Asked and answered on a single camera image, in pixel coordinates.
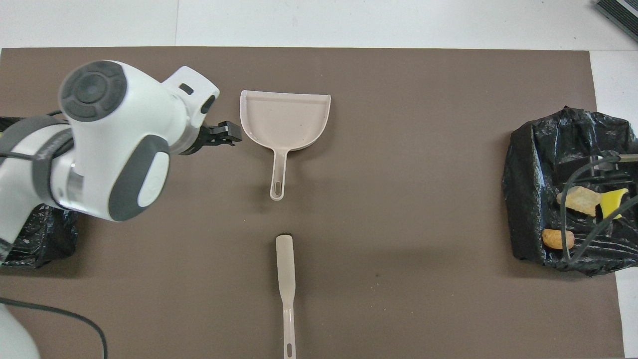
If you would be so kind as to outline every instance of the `yellow sponge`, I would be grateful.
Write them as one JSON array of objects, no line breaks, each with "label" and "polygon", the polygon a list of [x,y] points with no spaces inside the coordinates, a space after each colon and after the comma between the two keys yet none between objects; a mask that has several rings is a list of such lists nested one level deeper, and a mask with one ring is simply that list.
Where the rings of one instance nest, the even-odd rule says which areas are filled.
[{"label": "yellow sponge", "polygon": [[[620,207],[620,200],[622,200],[625,193],[629,193],[627,188],[621,188],[619,190],[603,193],[600,197],[600,209],[602,210],[602,216],[607,218],[613,211]],[[622,218],[621,215],[617,215],[614,219]]]}]

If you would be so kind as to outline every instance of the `white table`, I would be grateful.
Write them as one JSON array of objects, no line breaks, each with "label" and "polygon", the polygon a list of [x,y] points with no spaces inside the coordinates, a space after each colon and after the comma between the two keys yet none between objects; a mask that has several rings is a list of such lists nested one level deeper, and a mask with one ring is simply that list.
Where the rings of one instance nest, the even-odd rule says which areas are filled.
[{"label": "white table", "polygon": [[[588,50],[598,110],[638,128],[638,43],[590,0],[3,0],[0,48],[418,47]],[[638,268],[616,274],[638,356]]]}]

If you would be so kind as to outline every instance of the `dustpan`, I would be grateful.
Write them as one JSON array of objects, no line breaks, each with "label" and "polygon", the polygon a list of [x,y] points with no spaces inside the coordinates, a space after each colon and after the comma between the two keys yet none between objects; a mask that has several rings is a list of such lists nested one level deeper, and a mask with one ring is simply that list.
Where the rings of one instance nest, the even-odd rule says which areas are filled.
[{"label": "dustpan", "polygon": [[329,111],[330,95],[242,91],[239,116],[246,135],[274,152],[273,201],[283,198],[288,152],[315,143]]}]

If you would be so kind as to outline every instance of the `black trash bag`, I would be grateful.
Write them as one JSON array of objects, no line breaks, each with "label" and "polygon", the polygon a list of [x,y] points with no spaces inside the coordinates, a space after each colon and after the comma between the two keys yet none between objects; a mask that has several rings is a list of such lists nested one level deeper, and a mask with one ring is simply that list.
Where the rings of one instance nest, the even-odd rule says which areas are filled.
[{"label": "black trash bag", "polygon": [[[0,117],[0,132],[20,121],[17,117]],[[41,204],[31,212],[8,254],[3,266],[39,268],[56,259],[64,259],[75,252],[78,238],[78,213]]]},{"label": "black trash bag", "polygon": [[[599,234],[582,257],[567,266],[562,250],[546,247],[543,229],[560,229],[560,206],[556,196],[563,183],[556,180],[557,165],[617,153],[638,153],[628,121],[582,109],[565,107],[546,118],[530,121],[514,131],[505,158],[503,193],[514,257],[551,266],[560,271],[577,270],[588,276],[603,275],[638,264],[637,211],[629,209]],[[598,193],[627,188],[637,195],[638,164],[618,164],[614,173],[625,181],[594,178],[576,185]],[[566,228],[575,236],[571,253],[602,220],[600,209],[591,217],[567,210]]]}]

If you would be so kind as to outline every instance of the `bread piece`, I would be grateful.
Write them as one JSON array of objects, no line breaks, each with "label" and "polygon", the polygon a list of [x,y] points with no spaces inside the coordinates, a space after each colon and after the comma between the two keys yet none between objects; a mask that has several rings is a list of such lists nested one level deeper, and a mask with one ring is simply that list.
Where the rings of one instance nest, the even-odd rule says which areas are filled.
[{"label": "bread piece", "polygon": [[[560,231],[556,229],[543,229],[543,243],[552,249],[563,249],[563,241],[561,240]],[[571,231],[565,231],[565,239],[567,248],[574,247],[574,234]]]},{"label": "bread piece", "polygon": [[[562,192],[556,196],[558,204],[560,204],[560,200],[562,197]],[[601,195],[599,193],[594,192],[588,188],[584,188],[581,186],[572,187],[567,191],[567,200],[565,201],[565,207],[595,217],[596,206],[600,204],[600,197]]]}]

